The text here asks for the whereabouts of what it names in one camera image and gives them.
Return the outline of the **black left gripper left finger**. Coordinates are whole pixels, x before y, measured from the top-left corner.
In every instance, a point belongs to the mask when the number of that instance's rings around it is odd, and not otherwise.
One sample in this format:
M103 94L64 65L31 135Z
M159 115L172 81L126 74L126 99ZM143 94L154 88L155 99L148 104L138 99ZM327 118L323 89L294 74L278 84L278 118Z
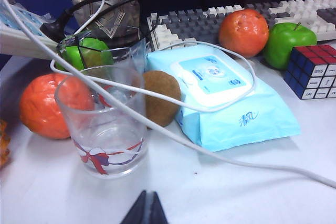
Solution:
M144 217L144 209L146 202L146 191L143 190L136 201L133 203L132 207L128 213L124 216L121 224L141 224Z

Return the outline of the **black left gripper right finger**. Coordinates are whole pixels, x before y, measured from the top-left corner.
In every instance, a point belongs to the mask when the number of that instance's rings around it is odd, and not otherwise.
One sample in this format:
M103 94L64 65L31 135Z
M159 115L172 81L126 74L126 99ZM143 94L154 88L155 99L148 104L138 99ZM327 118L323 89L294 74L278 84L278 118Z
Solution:
M168 224L161 201L155 191L149 194L149 213L146 222L149 224Z

